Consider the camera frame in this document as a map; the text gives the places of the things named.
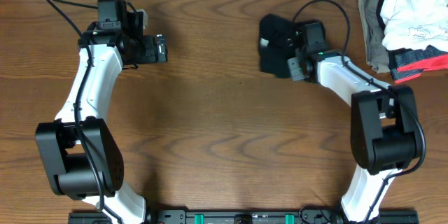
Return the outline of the black polo shirt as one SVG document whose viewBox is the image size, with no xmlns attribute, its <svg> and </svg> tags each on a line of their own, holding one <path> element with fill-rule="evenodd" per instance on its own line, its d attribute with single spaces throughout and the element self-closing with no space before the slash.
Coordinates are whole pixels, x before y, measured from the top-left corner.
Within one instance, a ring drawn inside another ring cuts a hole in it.
<svg viewBox="0 0 448 224">
<path fill-rule="evenodd" d="M 291 78 L 287 60 L 299 50 L 295 38 L 296 23 L 274 14 L 261 19 L 258 42 L 261 72 L 277 78 Z"/>
</svg>

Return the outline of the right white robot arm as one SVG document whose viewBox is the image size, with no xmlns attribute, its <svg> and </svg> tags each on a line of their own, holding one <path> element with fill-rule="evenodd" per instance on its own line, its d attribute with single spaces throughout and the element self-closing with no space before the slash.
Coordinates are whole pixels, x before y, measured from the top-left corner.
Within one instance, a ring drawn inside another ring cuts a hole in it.
<svg viewBox="0 0 448 224">
<path fill-rule="evenodd" d="M 426 139 L 412 89 L 391 86 L 359 69 L 337 51 L 288 59 L 294 81 L 319 84 L 351 108 L 350 145 L 356 169 L 349 189 L 323 223 L 417 223 L 414 212 L 381 211 L 392 182 L 415 172 L 426 155 Z"/>
</svg>

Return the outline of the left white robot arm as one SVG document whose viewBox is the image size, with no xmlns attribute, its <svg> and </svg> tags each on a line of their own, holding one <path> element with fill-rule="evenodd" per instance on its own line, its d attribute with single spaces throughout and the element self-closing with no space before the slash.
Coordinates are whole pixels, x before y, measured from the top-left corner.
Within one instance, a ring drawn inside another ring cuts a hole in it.
<svg viewBox="0 0 448 224">
<path fill-rule="evenodd" d="M 146 199 L 125 182 L 122 153 L 107 126 L 116 80 L 128 65 L 167 61 L 163 35 L 144 34 L 144 10 L 98 10 L 78 41 L 79 65 L 52 122 L 36 128 L 38 151 L 56 195 L 91 204 L 93 223 L 156 223 Z"/>
</svg>

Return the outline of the khaki folded garment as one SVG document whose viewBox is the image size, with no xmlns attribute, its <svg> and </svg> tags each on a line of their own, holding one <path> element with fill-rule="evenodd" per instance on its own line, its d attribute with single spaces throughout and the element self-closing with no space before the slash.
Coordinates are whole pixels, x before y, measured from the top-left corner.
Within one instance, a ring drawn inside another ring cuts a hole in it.
<svg viewBox="0 0 448 224">
<path fill-rule="evenodd" d="M 358 0 L 358 7 L 365 40 L 366 62 L 378 74 L 391 74 L 389 51 L 381 44 L 385 25 L 379 14 L 383 2 L 384 0 Z"/>
</svg>

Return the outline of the grey red folded garment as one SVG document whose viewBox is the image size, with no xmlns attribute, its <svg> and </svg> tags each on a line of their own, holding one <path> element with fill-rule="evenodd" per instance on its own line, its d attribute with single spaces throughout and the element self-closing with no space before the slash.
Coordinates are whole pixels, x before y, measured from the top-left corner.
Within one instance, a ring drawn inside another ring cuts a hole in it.
<svg viewBox="0 0 448 224">
<path fill-rule="evenodd" d="M 395 83 L 418 78 L 425 71 L 447 69 L 447 52 L 428 46 L 424 50 L 398 49 L 388 52 L 389 69 Z"/>
</svg>

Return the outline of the white folded garment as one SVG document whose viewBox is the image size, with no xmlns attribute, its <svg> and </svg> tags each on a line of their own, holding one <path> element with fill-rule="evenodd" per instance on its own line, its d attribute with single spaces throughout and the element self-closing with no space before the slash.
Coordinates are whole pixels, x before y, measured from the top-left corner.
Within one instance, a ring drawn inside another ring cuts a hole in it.
<svg viewBox="0 0 448 224">
<path fill-rule="evenodd" d="M 447 0 L 384 0 L 379 15 L 387 50 L 447 50 Z"/>
</svg>

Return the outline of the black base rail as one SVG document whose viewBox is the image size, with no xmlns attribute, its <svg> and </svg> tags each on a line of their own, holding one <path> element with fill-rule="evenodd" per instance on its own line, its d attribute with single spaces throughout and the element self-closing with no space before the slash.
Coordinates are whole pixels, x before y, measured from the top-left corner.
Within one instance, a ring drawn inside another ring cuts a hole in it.
<svg viewBox="0 0 448 224">
<path fill-rule="evenodd" d="M 70 213 L 69 224 L 113 223 L 113 218 L 104 213 Z M 150 211 L 146 221 L 157 224 L 330 224 L 357 223 L 346 220 L 342 212 L 317 207 L 304 207 L 299 211 L 231 212 L 231 211 Z M 366 223 L 374 224 L 419 224 L 416 211 L 380 211 Z"/>
</svg>

